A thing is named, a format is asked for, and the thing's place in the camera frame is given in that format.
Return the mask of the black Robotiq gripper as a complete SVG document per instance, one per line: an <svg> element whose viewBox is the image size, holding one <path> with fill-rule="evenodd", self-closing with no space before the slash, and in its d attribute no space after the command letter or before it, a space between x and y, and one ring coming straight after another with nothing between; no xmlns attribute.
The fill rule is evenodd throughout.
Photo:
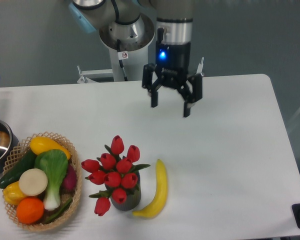
<svg viewBox="0 0 300 240"><path fill-rule="evenodd" d="M163 44L155 43L155 64L143 67L142 87L151 97L151 107L158 106L158 89L161 86L177 88L181 94L183 117L190 116L191 107L203 98L203 74L196 73L187 78L190 62L191 43Z"/></svg>

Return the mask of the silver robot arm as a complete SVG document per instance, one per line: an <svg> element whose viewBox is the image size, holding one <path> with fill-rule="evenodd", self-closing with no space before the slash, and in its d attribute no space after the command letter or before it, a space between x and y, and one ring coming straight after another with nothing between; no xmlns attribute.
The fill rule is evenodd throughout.
<svg viewBox="0 0 300 240"><path fill-rule="evenodd" d="M179 92L183 115L203 97L203 65L189 74L192 0L72 0L68 6L86 32L98 31L116 82L141 81L158 105L161 87Z"/></svg>

